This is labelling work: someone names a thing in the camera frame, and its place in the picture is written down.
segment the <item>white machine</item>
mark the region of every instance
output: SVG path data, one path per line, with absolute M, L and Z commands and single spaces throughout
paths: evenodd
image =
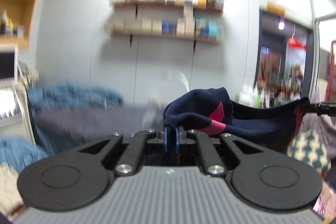
M 35 143 L 27 94 L 18 82 L 17 46 L 0 46 L 0 136 L 22 136 Z

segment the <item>circular black cover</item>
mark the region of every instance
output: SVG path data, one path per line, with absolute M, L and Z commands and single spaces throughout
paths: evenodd
M 24 203 L 47 211 L 69 211 L 90 204 L 108 187 L 104 167 L 91 155 L 69 153 L 25 168 L 17 181 Z
M 312 167 L 278 153 L 248 155 L 234 170 L 231 183 L 249 202 L 276 211 L 311 206 L 322 189 Z

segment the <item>silver screw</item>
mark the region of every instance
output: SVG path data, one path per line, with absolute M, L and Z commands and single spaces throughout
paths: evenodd
M 122 174 L 127 174 L 129 172 L 132 172 L 133 170 L 132 166 L 128 164 L 120 164 L 115 169 L 118 173 L 122 173 Z
M 224 167 L 220 165 L 211 165 L 208 168 L 208 173 L 218 175 L 224 173 Z

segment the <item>striped gray surface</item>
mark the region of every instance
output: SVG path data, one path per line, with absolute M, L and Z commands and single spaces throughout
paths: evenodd
M 198 167 L 145 166 L 118 178 L 97 202 L 75 211 L 29 208 L 14 224 L 320 224 L 312 210 L 275 214 L 240 201 L 220 178 Z

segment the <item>gray blanket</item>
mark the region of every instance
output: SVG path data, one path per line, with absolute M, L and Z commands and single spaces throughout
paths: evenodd
M 44 111 L 35 117 L 35 123 L 56 135 L 89 142 L 114 132 L 131 138 L 132 133 L 142 129 L 160 130 L 162 119 L 163 111 L 149 113 L 141 107 L 87 107 Z

